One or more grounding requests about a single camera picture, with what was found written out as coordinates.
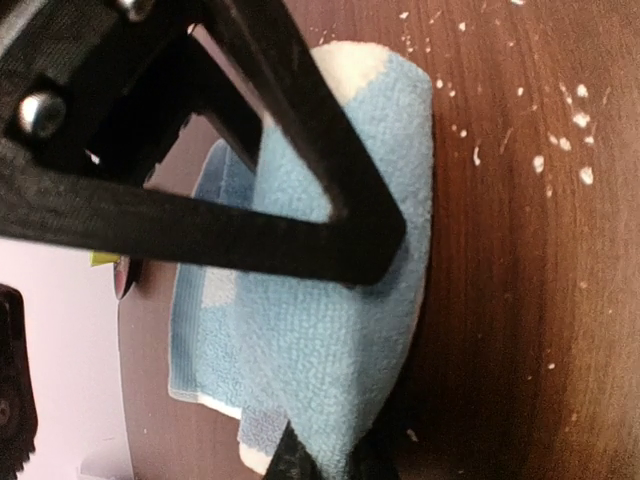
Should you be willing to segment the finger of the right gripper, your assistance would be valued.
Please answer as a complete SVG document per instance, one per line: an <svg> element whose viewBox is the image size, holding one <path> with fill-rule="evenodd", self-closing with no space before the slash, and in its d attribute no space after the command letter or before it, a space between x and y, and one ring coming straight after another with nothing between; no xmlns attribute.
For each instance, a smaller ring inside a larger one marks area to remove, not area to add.
<svg viewBox="0 0 640 480"><path fill-rule="evenodd" d="M327 219L252 207L265 124L196 27L313 175ZM385 276L405 232L283 2L2 3L3 237L356 286Z"/></svg>

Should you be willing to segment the red floral plate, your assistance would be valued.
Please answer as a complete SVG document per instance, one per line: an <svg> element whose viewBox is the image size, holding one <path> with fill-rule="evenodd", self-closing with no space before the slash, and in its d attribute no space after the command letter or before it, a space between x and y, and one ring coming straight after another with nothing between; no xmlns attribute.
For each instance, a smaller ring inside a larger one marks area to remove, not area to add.
<svg viewBox="0 0 640 480"><path fill-rule="evenodd" d="M114 293L122 300L131 287L140 279L143 261L128 256L120 256L113 266Z"/></svg>

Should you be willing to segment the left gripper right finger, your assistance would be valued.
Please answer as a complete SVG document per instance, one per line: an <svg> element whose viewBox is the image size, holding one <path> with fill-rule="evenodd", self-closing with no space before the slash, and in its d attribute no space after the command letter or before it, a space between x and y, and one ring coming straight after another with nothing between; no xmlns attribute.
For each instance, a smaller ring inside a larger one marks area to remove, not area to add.
<svg viewBox="0 0 640 480"><path fill-rule="evenodd" d="M351 452L348 461L348 479L400 479L389 450L377 430L369 431Z"/></svg>

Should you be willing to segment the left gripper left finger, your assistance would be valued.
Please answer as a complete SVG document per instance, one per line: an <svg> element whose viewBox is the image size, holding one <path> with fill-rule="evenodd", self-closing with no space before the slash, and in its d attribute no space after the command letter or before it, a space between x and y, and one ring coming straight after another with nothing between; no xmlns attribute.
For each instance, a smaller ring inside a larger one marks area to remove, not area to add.
<svg viewBox="0 0 640 480"><path fill-rule="evenodd" d="M263 480L322 480L314 459L288 422Z"/></svg>

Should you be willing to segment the green plastic bowl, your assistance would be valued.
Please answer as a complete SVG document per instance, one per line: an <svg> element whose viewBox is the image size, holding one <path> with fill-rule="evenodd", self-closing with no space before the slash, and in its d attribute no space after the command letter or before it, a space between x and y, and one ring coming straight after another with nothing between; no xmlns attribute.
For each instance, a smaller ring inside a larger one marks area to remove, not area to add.
<svg viewBox="0 0 640 480"><path fill-rule="evenodd" d="M109 252L92 251L89 255L91 267L98 267L108 264L117 264L121 259L119 254Z"/></svg>

